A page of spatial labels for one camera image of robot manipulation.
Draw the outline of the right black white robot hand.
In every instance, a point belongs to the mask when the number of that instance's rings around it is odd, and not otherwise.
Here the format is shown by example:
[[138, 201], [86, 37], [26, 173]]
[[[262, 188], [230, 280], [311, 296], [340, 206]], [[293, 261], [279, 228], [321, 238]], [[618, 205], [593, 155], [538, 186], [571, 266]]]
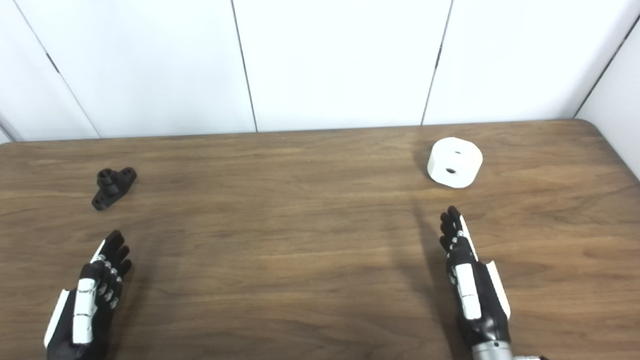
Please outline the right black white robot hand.
[[484, 343], [510, 343], [511, 309], [495, 262], [477, 255], [461, 212], [453, 205], [440, 215], [445, 269], [457, 305], [457, 326], [468, 348]]

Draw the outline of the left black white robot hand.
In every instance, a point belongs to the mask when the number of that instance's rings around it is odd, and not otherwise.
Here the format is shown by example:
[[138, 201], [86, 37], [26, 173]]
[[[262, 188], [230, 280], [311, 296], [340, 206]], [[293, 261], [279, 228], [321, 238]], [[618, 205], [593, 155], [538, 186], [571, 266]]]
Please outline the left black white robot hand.
[[115, 310], [133, 263], [121, 231], [102, 240], [80, 270], [76, 287], [62, 289], [43, 338], [48, 360], [105, 360]]

